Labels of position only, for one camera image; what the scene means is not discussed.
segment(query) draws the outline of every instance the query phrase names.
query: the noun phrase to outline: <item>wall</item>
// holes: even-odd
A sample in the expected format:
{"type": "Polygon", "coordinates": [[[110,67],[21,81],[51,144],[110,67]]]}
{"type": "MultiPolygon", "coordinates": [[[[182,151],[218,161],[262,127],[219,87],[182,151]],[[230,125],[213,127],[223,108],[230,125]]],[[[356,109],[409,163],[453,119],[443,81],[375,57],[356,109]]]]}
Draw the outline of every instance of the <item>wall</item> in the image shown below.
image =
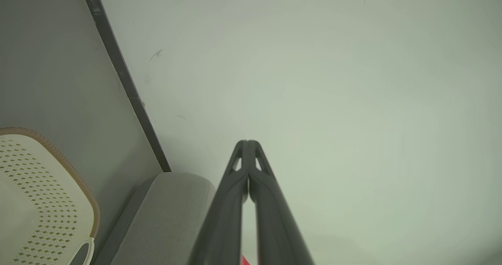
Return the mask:
{"type": "Polygon", "coordinates": [[[102,1],[172,169],[259,140],[318,265],[502,249],[501,0],[102,1]]]}
{"type": "Polygon", "coordinates": [[[96,197],[96,251],[133,188],[161,172],[85,0],[0,0],[0,126],[33,129],[96,197]]]}

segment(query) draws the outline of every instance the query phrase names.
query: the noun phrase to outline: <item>laundry basket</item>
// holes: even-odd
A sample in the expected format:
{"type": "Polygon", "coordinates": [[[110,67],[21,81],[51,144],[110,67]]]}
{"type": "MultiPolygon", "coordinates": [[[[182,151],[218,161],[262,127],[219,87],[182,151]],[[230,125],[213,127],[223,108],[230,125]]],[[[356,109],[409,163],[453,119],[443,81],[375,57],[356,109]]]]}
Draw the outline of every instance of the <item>laundry basket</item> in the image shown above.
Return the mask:
{"type": "Polygon", "coordinates": [[[99,207],[64,156],[39,133],[0,129],[0,264],[67,265],[89,244],[99,207]]]}

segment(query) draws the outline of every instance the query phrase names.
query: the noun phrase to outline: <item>gray fabric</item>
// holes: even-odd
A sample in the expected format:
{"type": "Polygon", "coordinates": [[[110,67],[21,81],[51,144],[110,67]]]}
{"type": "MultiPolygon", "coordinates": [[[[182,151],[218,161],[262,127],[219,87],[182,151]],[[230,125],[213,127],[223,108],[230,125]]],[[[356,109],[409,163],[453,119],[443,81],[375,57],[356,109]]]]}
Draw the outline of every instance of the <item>gray fabric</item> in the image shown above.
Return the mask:
{"type": "Polygon", "coordinates": [[[111,264],[185,265],[214,195],[202,177],[158,175],[111,264]]]}
{"type": "MultiPolygon", "coordinates": [[[[120,215],[120,218],[118,219],[117,223],[113,227],[113,230],[106,239],[103,248],[101,249],[101,251],[99,251],[97,258],[93,263],[94,265],[109,265],[111,263],[111,260],[113,260],[113,257],[115,257],[115,254],[118,252],[118,248],[120,247],[120,244],[122,243],[122,240],[124,239],[127,230],[131,225],[131,222],[133,222],[136,212],[140,208],[143,199],[147,195],[147,192],[156,177],[157,176],[154,176],[144,181],[136,189],[133,196],[131,196],[131,199],[129,199],[129,202],[124,208],[124,211],[120,215]]],[[[75,264],[82,264],[84,259],[75,264]]]]}

